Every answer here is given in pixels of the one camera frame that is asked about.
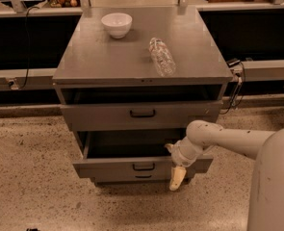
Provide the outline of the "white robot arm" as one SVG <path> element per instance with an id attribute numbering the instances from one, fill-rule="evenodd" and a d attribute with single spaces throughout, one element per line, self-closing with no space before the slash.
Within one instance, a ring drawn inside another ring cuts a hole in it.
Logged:
<path id="1" fill-rule="evenodd" d="M 226 129 L 203 120 L 191 122 L 184 139 L 166 145 L 173 161 L 169 182 L 172 191 L 180 187 L 187 168 L 213 146 L 255 161 L 247 231 L 284 231 L 284 129 Z"/>

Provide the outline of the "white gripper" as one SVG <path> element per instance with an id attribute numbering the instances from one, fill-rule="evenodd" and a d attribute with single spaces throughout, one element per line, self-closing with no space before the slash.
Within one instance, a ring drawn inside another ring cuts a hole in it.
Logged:
<path id="1" fill-rule="evenodd" d="M 188 138 L 184 138 L 176 144 L 167 143 L 165 148 L 171 153 L 171 159 L 176 164 L 176 167 L 171 168 L 169 181 L 169 189 L 174 192 L 179 189 L 186 176 L 185 167 L 192 165 L 203 150 L 200 145 L 191 142 Z"/>

